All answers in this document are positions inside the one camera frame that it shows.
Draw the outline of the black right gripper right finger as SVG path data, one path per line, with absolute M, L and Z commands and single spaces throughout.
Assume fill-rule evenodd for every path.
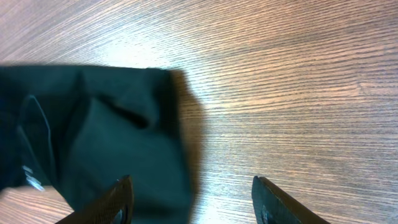
M 330 224 L 265 177 L 252 182 L 257 224 Z

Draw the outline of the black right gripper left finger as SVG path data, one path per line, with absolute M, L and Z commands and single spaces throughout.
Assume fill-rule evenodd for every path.
M 132 179 L 118 179 L 102 196 L 56 224 L 131 224 L 134 205 Z

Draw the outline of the dark teal t-shirt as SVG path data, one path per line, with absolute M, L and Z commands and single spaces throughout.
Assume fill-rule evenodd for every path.
M 128 175 L 134 223 L 187 223 L 193 189 L 169 71 L 1 68 L 1 188 L 54 187 L 81 210 Z

